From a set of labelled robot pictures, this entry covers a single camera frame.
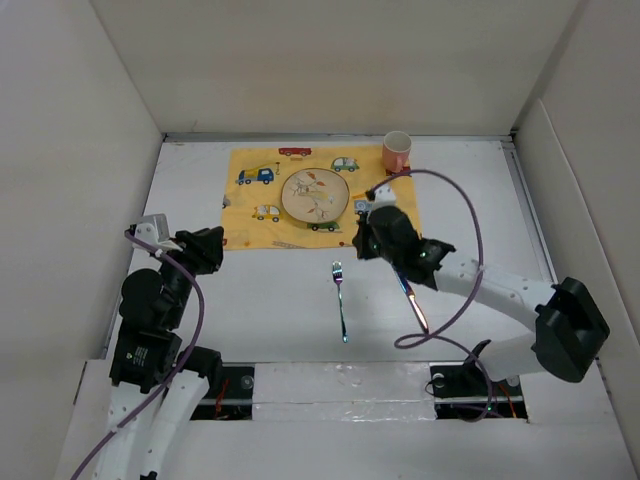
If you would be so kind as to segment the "iridescent metal knife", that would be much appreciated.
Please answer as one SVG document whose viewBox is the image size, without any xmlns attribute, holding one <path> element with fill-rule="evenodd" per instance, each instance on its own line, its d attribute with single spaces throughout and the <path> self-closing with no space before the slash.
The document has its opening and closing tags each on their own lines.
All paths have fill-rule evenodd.
<svg viewBox="0 0 640 480">
<path fill-rule="evenodd" d="M 416 317 L 417 321 L 419 322 L 419 325 L 421 326 L 422 331 L 428 334 L 429 325 L 428 325 L 426 315 L 424 314 L 422 308 L 417 302 L 417 298 L 411 284 L 409 283 L 407 278 L 401 273 L 399 273 L 398 271 L 395 271 L 395 275 L 398 279 L 398 282 L 404 292 L 404 295 L 407 301 L 409 302 L 409 305 L 414 313 L 414 316 Z"/>
</svg>

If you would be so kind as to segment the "iridescent metal fork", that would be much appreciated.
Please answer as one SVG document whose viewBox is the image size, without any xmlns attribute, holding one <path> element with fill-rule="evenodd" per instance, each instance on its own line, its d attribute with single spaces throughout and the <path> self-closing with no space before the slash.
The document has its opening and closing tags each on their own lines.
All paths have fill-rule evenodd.
<svg viewBox="0 0 640 480">
<path fill-rule="evenodd" d="M 344 317 L 344 305 L 343 305 L 343 296 L 342 296 L 342 289 L 341 289 L 341 285 L 343 282 L 343 268 L 342 268 L 342 263 L 340 261 L 334 261 L 332 263 L 332 278 L 337 289 L 339 316 L 340 316 L 341 331 L 342 331 L 342 341 L 345 344 L 347 344 L 349 342 L 349 336 L 348 336 L 348 331 L 347 331 L 345 317 Z"/>
</svg>

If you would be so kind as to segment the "beige bird pattern plate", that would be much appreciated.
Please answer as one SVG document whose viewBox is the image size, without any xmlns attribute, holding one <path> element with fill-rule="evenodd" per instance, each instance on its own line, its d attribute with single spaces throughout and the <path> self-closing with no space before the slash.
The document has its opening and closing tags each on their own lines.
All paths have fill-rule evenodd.
<svg viewBox="0 0 640 480">
<path fill-rule="evenodd" d="M 291 174 L 281 191 L 281 204 L 293 219 L 305 223 L 337 220 L 351 199 L 347 181 L 333 170 L 306 168 Z"/>
</svg>

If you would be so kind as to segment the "pink cup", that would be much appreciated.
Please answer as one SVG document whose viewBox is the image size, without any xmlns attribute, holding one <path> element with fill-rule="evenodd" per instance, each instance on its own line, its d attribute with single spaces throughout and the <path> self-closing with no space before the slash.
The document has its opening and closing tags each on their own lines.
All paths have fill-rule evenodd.
<svg viewBox="0 0 640 480">
<path fill-rule="evenodd" d="M 382 160 L 385 169 L 398 173 L 409 161 L 412 148 L 412 140 L 408 134 L 402 131 L 392 131 L 383 138 Z"/>
</svg>

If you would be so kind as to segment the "yellow vehicle print cloth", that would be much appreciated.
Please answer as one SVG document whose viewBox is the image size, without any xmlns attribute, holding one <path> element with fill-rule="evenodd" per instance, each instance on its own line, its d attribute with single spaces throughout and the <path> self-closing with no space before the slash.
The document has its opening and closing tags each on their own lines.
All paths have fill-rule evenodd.
<svg viewBox="0 0 640 480">
<path fill-rule="evenodd" d="M 281 204 L 285 180 L 306 168 L 333 170 L 348 183 L 351 199 L 334 221 L 305 223 Z M 378 145 L 312 146 L 285 143 L 232 151 L 222 226 L 228 250 L 325 249 L 348 247 L 357 221 L 369 211 L 365 192 L 390 176 Z"/>
</svg>

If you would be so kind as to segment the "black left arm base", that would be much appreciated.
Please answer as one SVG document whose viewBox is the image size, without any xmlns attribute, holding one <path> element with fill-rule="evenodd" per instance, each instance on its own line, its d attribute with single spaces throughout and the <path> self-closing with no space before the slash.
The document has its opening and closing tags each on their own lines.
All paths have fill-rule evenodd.
<svg viewBox="0 0 640 480">
<path fill-rule="evenodd" d="M 191 415 L 192 421 L 252 419 L 255 366 L 231 364 L 223 368 L 218 387 L 211 388 Z"/>
</svg>

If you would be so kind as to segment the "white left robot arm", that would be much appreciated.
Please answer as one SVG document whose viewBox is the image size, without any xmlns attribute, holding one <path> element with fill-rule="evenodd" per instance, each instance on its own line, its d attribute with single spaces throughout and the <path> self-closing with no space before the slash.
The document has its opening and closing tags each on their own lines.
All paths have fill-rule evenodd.
<svg viewBox="0 0 640 480">
<path fill-rule="evenodd" d="M 160 479 L 199 402 L 222 387 L 218 351 L 184 343 L 177 335 L 191 295 L 198 300 L 197 331 L 204 324 L 204 293 L 196 279 L 219 270 L 222 227 L 174 236 L 150 223 L 125 236 L 159 261 L 139 269 L 121 287 L 120 328 L 113 353 L 107 430 L 92 450 L 95 479 Z"/>
</svg>

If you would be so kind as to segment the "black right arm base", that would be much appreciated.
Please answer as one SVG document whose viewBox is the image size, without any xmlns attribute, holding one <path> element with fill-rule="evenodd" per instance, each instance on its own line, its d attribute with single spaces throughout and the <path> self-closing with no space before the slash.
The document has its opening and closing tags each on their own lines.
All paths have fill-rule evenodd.
<svg viewBox="0 0 640 480">
<path fill-rule="evenodd" d="M 423 390 L 434 399 L 437 420 L 457 419 L 472 423 L 482 419 L 529 419 L 519 383 L 513 386 L 506 380 L 488 380 L 484 365 L 478 363 L 489 340 L 468 349 L 444 336 L 436 336 L 436 339 L 466 354 L 462 361 L 429 364 L 429 379 Z"/>
</svg>

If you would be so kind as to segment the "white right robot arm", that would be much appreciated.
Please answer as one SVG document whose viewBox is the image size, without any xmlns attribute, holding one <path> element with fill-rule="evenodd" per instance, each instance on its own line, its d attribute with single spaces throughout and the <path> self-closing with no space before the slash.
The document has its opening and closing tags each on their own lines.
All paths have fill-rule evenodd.
<svg viewBox="0 0 640 480">
<path fill-rule="evenodd" d="M 421 237 L 395 206 L 361 215 L 353 239 L 361 260 L 382 258 L 409 282 L 465 297 L 517 321 L 527 334 L 476 345 L 462 369 L 462 381 L 483 394 L 498 381 L 546 372 L 581 382 L 610 335 L 587 287 L 567 277 L 560 283 L 534 281 L 484 266 L 454 246 Z"/>
</svg>

